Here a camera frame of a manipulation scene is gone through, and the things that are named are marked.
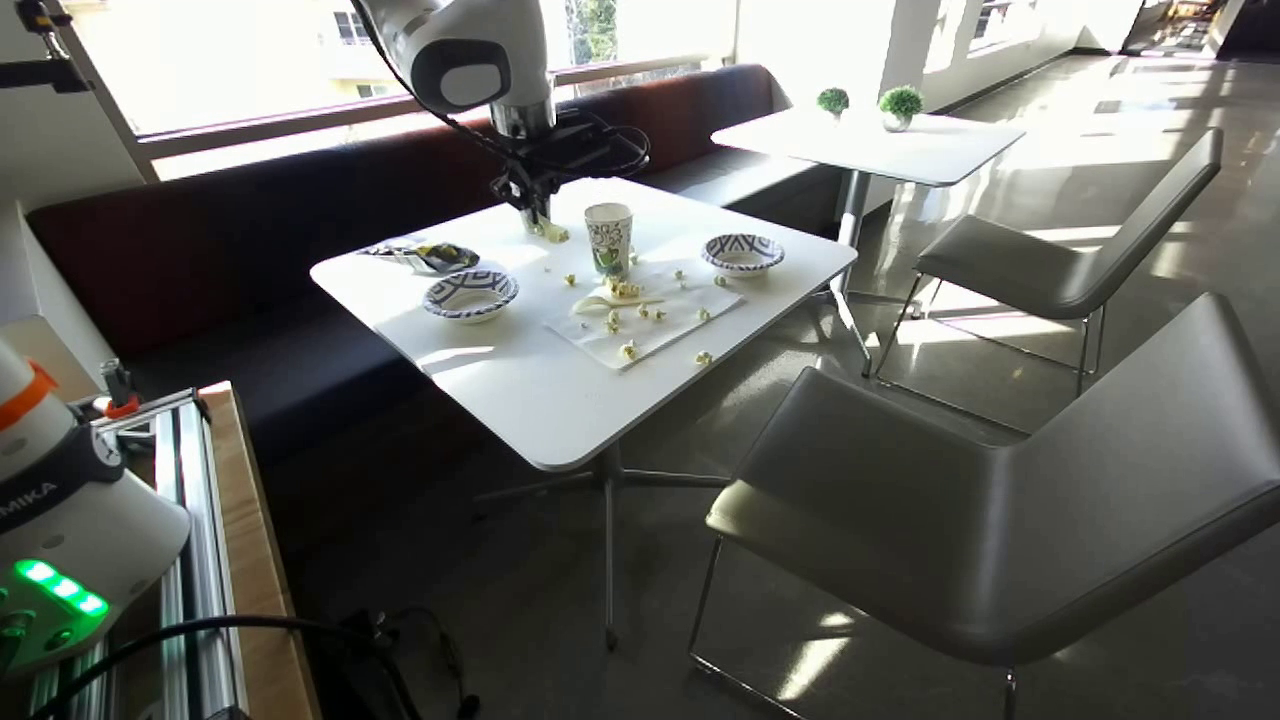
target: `white chair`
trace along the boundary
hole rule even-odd
[[[1220,172],[1220,152],[1224,152],[1224,132],[1208,127],[1162,172],[1162,180],[1128,211],[1121,232],[1108,245],[1101,245],[1101,250],[1071,250],[1062,245],[1046,245],[1014,228],[1001,228],[979,214],[957,218],[940,240],[932,240],[921,250],[917,279],[896,315],[896,327],[887,332],[887,347],[896,342],[896,332],[911,311],[924,279],[961,285],[1014,311],[1081,324],[1081,359],[1074,359],[1074,393],[1081,393],[1103,347],[1108,301],[1137,270],[1137,263],[1168,234],[1168,228],[1187,211],[1187,204],[1208,189],[1208,180]]]
[[[1233,311],[1200,295],[1023,441],[957,430],[809,369],[712,510],[762,557],[935,653],[1008,671],[1280,520],[1280,443]],[[750,694],[767,693],[688,653]]]

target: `green led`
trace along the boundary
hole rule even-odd
[[[83,584],[76,584],[44,559],[16,559],[13,570],[31,581],[40,592],[65,598],[80,614],[103,620],[113,613],[107,598],[99,598],[94,592],[88,592]]]
[[[56,584],[44,584],[44,587],[53,587],[53,595],[59,595],[59,598],[72,598],[80,592],[80,584],[66,576],[59,576]]]
[[[49,576],[56,576],[56,566],[49,566],[44,559],[16,559],[16,570],[31,584],[44,584]]]
[[[107,605],[103,605],[99,595],[83,595],[76,609],[80,609],[83,614],[107,614]]]

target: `potted plant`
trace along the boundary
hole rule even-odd
[[[834,119],[849,112],[849,92],[842,86],[823,86],[816,92],[816,107],[830,112]]]
[[[921,114],[924,100],[911,84],[896,84],[879,94],[879,114],[884,127],[911,127],[911,119]]]

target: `small bowl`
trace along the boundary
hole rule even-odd
[[[493,320],[514,301],[520,285],[502,270],[467,267],[428,286],[428,311],[450,324]]]
[[[750,232],[727,232],[704,245],[704,261],[727,277],[760,277],[784,261],[784,247]]]

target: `white table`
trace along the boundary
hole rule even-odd
[[[762,279],[732,285],[744,301],[679,335],[675,342],[613,373],[582,347],[546,327],[572,311],[582,285],[597,279],[582,240],[582,209],[593,200],[623,200],[634,214],[634,254],[679,261],[688,270],[712,270],[701,245],[720,232],[757,232],[784,247]],[[520,451],[539,472],[572,472],[604,459],[604,632],[613,645],[613,482],[614,441],[652,416],[659,402],[695,382],[712,365],[732,355],[804,295],[841,277],[856,250],[809,232],[734,214],[712,204],[692,204],[628,180],[577,180],[550,200],[550,218],[569,228],[564,245],[524,228],[514,209],[471,211],[393,245],[463,245],[480,263],[520,279],[520,295],[489,324],[447,324],[423,311],[432,277],[347,250],[313,267],[313,279],[336,295],[358,324],[400,347],[438,393],[467,407],[489,430]]]
[[[787,107],[748,122],[720,127],[712,141],[762,157],[834,164],[850,172],[841,211],[841,245],[861,240],[870,177],[899,183],[947,189],[995,158],[1023,127],[979,122],[961,114],[917,114],[911,127],[887,132],[879,114],[829,114]]]

